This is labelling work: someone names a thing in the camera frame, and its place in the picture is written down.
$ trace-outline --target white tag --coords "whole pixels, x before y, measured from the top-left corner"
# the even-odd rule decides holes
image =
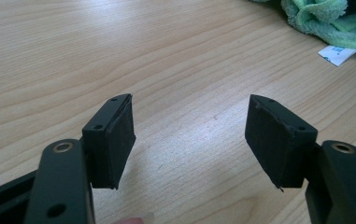
[[[335,46],[328,46],[318,52],[326,61],[335,66],[340,66],[341,63],[345,62],[354,53],[356,53],[356,49],[345,49]]]

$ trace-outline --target screw hole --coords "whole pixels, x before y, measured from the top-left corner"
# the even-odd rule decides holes
[[[66,205],[58,203],[52,206],[47,212],[48,217],[58,217],[66,210]]]
[[[72,143],[64,142],[64,143],[56,145],[54,147],[54,152],[57,152],[57,153],[66,152],[67,150],[69,150],[72,147],[73,147]]]
[[[93,128],[94,128],[95,130],[99,130],[99,129],[102,129],[103,126],[100,125],[100,124],[98,124],[98,125],[93,126]]]
[[[353,150],[352,147],[344,145],[344,144],[339,144],[339,143],[332,144],[332,148],[334,148],[335,150],[337,150],[339,152],[348,153],[348,154],[355,152],[355,150]]]

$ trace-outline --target green towel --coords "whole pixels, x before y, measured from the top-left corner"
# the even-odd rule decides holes
[[[281,5],[296,30],[333,46],[356,49],[356,14],[345,15],[347,0],[282,0]]]

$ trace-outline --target microfiber cloth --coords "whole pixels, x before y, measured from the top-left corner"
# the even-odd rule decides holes
[[[345,15],[347,0],[281,0],[281,5],[296,30],[333,46],[356,49],[356,14]]]

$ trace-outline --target table surface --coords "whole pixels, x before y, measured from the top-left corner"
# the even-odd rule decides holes
[[[0,185],[130,92],[137,139],[97,223],[310,223],[306,184],[277,190],[244,131],[255,93],[356,146],[356,54],[335,67],[325,46],[275,3],[0,1]]]

